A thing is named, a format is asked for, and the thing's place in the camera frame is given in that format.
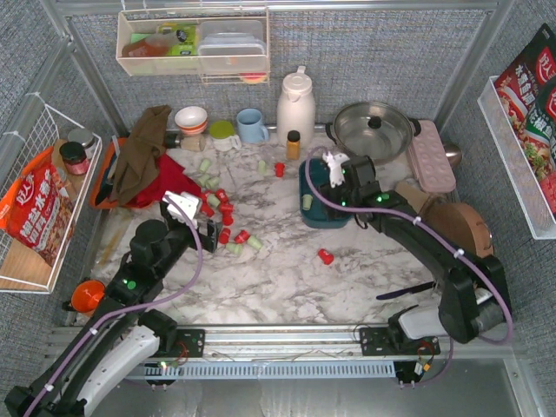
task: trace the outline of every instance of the white cylinder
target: white cylinder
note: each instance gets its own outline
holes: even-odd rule
[[[276,133],[281,145],[286,146],[288,132],[300,133],[300,145],[306,148],[313,140],[314,113],[313,82],[301,66],[297,72],[284,77],[276,112]]]

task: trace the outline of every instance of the red cloth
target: red cloth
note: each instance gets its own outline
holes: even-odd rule
[[[197,197],[201,196],[201,187],[183,174],[184,167],[182,165],[166,154],[162,154],[157,162],[160,174],[147,188],[136,195],[127,204],[127,207],[138,209],[147,207],[153,202],[159,202],[166,191],[176,194],[185,191]]]

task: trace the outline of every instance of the blue tray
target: blue tray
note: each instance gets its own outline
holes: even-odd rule
[[[309,164],[309,174],[311,175],[311,181],[317,189],[330,179],[330,170],[327,164],[316,158],[312,159]],[[309,210],[303,209],[302,197],[305,194],[313,196],[313,204]],[[307,178],[305,177],[305,162],[299,167],[299,210],[301,211],[301,219],[310,228],[343,228],[351,218],[351,215],[346,213],[345,217],[340,219],[328,219],[323,204],[314,196],[307,184]]]

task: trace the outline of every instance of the green lid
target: green lid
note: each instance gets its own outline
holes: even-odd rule
[[[208,132],[215,139],[226,139],[235,134],[234,126],[227,120],[219,120],[212,123]]]

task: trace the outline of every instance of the orange food package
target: orange food package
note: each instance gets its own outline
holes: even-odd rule
[[[0,201],[0,228],[36,251],[50,266],[73,210],[52,164],[53,150],[49,147],[33,158]]]

